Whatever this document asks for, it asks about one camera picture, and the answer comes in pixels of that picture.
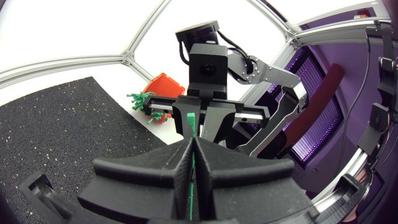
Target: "purple wall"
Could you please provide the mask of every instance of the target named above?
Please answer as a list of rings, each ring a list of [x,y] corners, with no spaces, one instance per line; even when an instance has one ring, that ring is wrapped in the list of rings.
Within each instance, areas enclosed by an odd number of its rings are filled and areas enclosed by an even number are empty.
[[[351,106],[364,78],[366,62],[367,62],[367,48],[365,44],[330,44],[319,45],[311,48],[317,56],[324,68],[328,68],[330,64],[337,63],[345,70],[345,76],[340,83],[339,90],[336,92],[339,103],[345,115],[348,108]],[[356,106],[349,117],[346,150],[343,156],[343,165],[351,158],[356,150],[356,143],[359,141],[362,133],[369,120],[371,105],[374,102],[381,102],[381,97],[377,91],[379,83],[379,70],[377,59],[382,56],[382,45],[371,46],[371,60],[369,67],[369,76]],[[328,144],[312,159],[306,169],[299,166],[295,168],[294,179],[304,189],[314,192],[321,191],[333,178],[336,170],[336,163],[340,156],[341,142],[343,136],[343,125],[335,133],[333,138],[329,140]],[[381,161],[391,150],[394,141],[398,138],[398,125],[391,134],[390,140],[387,143],[385,153]],[[393,153],[390,155],[386,163],[379,170],[379,173],[385,184],[383,185],[379,194],[376,195],[370,206],[361,215],[361,219],[365,218],[365,213],[369,217],[375,217],[371,210],[375,208],[376,202],[382,199],[383,192],[392,183],[392,173],[398,170],[396,160],[398,159],[398,145],[395,146]]]

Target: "cable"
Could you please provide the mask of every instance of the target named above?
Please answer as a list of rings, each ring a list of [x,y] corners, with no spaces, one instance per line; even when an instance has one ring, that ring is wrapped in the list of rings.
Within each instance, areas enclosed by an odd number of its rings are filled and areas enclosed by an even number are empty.
[[[181,57],[181,60],[182,60],[186,65],[189,65],[189,61],[188,61],[187,59],[185,59],[184,51],[182,50],[182,42],[180,42],[180,57]]]
[[[220,30],[218,30],[218,34],[220,35],[220,37],[222,39],[225,40],[225,42],[227,42],[227,43],[229,43],[229,44],[231,44],[232,46],[235,47],[235,48],[231,48],[230,50],[235,50],[235,51],[239,52],[243,56],[243,58],[244,58],[244,60],[246,62],[246,66],[247,66],[246,67],[246,71],[247,71],[248,75],[252,74],[254,66],[253,66],[253,64],[252,64],[252,62],[250,60],[250,57],[247,55],[247,53],[240,46],[235,44],[232,40],[229,40]]]
[[[343,155],[344,155],[344,150],[345,150],[345,143],[346,143],[346,138],[347,138],[346,137],[346,133],[347,133],[347,124],[348,124],[349,115],[351,114],[351,111],[353,110],[356,102],[358,101],[358,98],[361,95],[362,90],[363,90],[363,88],[365,86],[366,80],[368,79],[369,64],[370,64],[370,57],[371,57],[371,48],[370,48],[369,38],[367,36],[366,36],[366,41],[368,43],[368,64],[366,65],[365,77],[363,78],[363,82],[362,82],[361,88],[359,89],[358,94],[356,95],[356,97],[355,97],[355,99],[353,101],[353,104],[351,104],[351,106],[350,106],[350,108],[349,108],[349,110],[347,112],[346,119],[344,121],[343,144],[342,144],[342,147],[341,147],[341,150],[340,150],[340,158],[338,160],[337,169],[336,169],[336,172],[335,172],[335,175],[334,175],[335,177],[338,175],[338,171],[340,170],[340,165],[341,165],[341,162],[343,160]]]
[[[245,53],[244,53],[243,50],[238,49],[238,48],[236,48],[236,47],[229,47],[228,49],[233,50],[233,51],[236,51],[236,52],[239,52],[239,53],[242,55],[244,61],[246,62],[246,65],[249,65],[249,64],[251,65],[251,64],[252,64],[249,57],[244,57],[244,54],[245,54]]]
[[[218,31],[218,34],[220,35],[220,37],[222,39],[225,40],[225,42],[227,42],[227,43],[231,44],[232,46],[236,47],[237,49],[241,50],[244,54],[243,57],[245,57],[245,58],[248,57],[247,53],[240,46],[235,44],[232,40],[229,40],[220,30]]]

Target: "metal bracket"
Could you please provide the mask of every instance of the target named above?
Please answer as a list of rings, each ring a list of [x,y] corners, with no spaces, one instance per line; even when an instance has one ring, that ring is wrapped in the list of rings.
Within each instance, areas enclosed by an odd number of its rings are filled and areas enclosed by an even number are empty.
[[[294,47],[295,50],[297,50],[297,49],[299,49],[299,48],[302,47],[302,44],[300,43],[299,40],[297,40],[296,37],[291,37],[291,38],[289,39],[289,44],[290,44],[292,47]]]
[[[131,64],[131,61],[129,59],[122,60],[122,65],[129,66],[130,64]]]
[[[135,58],[134,58],[134,52],[131,52],[130,50],[126,50],[126,51],[124,51],[123,53],[122,53],[122,56],[123,57],[126,57],[127,59],[129,59],[129,60],[135,60]]]

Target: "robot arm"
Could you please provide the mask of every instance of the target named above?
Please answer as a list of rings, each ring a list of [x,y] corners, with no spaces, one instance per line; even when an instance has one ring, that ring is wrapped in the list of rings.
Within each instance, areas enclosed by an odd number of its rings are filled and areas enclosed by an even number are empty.
[[[233,53],[228,55],[230,74],[243,85],[260,82],[275,83],[282,86],[283,96],[278,110],[270,118],[267,126],[262,128],[248,143],[238,146],[238,150],[257,157],[257,155],[278,135],[283,127],[308,106],[308,95],[300,77],[284,69],[268,65],[255,56],[250,55],[254,71],[247,74],[246,64],[242,56]]]

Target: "speckled rubber mat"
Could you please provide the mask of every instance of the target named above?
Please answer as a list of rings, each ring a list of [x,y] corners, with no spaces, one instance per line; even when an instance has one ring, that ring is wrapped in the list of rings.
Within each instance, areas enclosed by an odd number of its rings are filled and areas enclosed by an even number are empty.
[[[17,188],[36,170],[78,204],[77,195],[94,176],[95,158],[164,145],[92,77],[40,90],[0,107],[0,193],[21,223],[43,223]]]

